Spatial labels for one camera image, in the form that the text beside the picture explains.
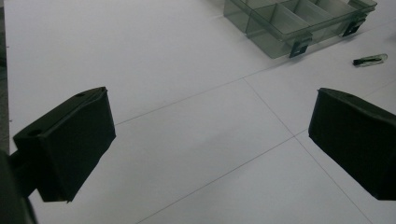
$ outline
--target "white surface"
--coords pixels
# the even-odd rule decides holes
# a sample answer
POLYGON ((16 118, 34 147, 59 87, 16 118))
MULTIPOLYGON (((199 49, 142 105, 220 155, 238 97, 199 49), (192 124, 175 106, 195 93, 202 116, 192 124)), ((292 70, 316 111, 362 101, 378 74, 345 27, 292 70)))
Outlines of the white surface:
POLYGON ((378 4, 367 32, 283 63, 222 17, 222 0, 6 0, 10 136, 97 86, 120 123, 72 203, 31 196, 40 223, 396 223, 395 203, 304 132, 320 87, 395 113, 396 2, 378 4), (318 163, 290 139, 300 132, 318 163))

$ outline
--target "white table surface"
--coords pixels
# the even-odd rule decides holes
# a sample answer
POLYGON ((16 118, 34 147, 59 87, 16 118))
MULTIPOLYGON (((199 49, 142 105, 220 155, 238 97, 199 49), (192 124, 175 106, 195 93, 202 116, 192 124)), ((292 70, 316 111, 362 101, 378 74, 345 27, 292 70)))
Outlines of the white table surface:
POLYGON ((320 87, 396 113, 396 1, 377 2, 357 35, 271 60, 219 0, 6 0, 10 136, 98 86, 117 123, 73 202, 32 194, 39 222, 396 223, 306 132, 320 87))

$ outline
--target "white tile floor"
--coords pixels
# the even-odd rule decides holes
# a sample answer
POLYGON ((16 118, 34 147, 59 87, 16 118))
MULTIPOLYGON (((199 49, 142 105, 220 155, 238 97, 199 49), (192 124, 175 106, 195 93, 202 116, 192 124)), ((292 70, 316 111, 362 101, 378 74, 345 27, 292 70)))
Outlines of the white tile floor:
POLYGON ((396 114, 396 5, 378 2, 362 34, 273 61, 219 0, 6 1, 11 135, 102 85, 118 123, 72 203, 33 193, 39 222, 396 223, 396 202, 375 200, 306 131, 320 87, 396 114), (382 52, 384 64, 351 65, 382 52))

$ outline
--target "plastic organizer box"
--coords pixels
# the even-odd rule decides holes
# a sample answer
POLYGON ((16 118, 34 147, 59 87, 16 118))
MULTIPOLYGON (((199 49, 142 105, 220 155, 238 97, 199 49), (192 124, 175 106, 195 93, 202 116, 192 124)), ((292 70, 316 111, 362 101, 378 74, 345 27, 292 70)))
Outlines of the plastic organizer box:
POLYGON ((375 10, 372 0, 225 0, 224 16, 271 58, 355 33, 375 10))

